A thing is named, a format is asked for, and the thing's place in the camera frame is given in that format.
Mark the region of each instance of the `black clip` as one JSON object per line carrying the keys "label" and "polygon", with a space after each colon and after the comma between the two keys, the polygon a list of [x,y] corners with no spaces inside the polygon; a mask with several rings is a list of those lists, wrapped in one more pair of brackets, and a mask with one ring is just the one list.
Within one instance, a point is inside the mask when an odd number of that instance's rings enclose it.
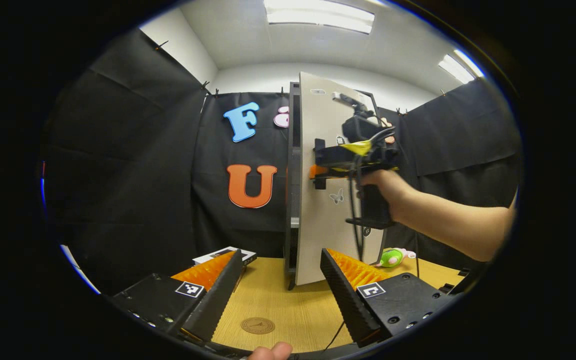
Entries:
{"label": "black clip", "polygon": [[157,45],[157,47],[155,48],[155,51],[159,50],[164,44],[166,44],[166,43],[169,42],[169,41],[170,41],[170,40],[167,39],[167,40],[164,41],[162,44]]}

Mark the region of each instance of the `coaster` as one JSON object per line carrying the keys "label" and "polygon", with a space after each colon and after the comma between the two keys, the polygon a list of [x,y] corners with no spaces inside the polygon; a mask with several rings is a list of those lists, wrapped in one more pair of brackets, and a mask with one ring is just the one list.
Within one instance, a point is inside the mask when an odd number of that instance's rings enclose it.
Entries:
{"label": "coaster", "polygon": [[241,328],[252,334],[267,334],[275,330],[275,323],[264,317],[250,317],[241,322]]}

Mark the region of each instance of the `human hand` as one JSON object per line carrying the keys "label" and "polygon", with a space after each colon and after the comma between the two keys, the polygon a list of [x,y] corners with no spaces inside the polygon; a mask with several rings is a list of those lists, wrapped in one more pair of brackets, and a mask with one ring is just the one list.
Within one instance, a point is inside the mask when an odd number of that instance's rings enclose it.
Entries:
{"label": "human hand", "polygon": [[398,221],[397,217],[401,213],[400,210],[405,203],[406,196],[414,191],[413,187],[400,174],[389,170],[377,170],[362,175],[361,186],[365,185],[377,186],[381,196],[388,202],[390,218],[393,221]]}
{"label": "human hand", "polygon": [[272,347],[272,350],[263,346],[252,351],[248,360],[288,360],[293,352],[293,346],[288,342],[279,341]]}

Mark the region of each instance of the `black backdrop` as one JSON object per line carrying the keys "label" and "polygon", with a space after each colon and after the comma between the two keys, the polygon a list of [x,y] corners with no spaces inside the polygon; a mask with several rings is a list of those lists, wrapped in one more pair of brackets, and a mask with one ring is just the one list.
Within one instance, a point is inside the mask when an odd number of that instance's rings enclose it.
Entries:
{"label": "black backdrop", "polygon": [[[224,113],[255,102],[256,125],[252,137],[233,142],[233,128]],[[234,246],[259,256],[281,258],[286,230],[286,165],[288,128],[279,127],[274,117],[288,106],[288,94],[226,93],[206,98],[192,165],[194,225],[199,253]],[[228,166],[251,167],[246,194],[257,196],[261,187],[258,166],[274,166],[272,197],[263,207],[238,207],[228,195]]]}
{"label": "black backdrop", "polygon": [[190,169],[206,91],[141,30],[110,45],[61,96],[45,129],[54,234],[116,294],[192,264]]}
{"label": "black backdrop", "polygon": [[[521,179],[521,138],[503,97],[485,80],[461,85],[407,114],[379,109],[395,126],[400,175],[419,191],[473,207],[509,207]],[[453,269],[482,262],[402,224],[388,228],[387,246]]]}

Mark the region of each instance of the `butterfly sticker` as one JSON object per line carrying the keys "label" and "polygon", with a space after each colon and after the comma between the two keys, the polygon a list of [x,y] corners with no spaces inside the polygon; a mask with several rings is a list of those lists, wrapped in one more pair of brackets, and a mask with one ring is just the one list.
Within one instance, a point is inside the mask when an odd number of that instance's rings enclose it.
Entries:
{"label": "butterfly sticker", "polygon": [[330,199],[332,199],[332,201],[334,201],[334,205],[339,205],[339,203],[342,203],[344,201],[344,189],[339,189],[338,193],[332,193],[330,194]]}

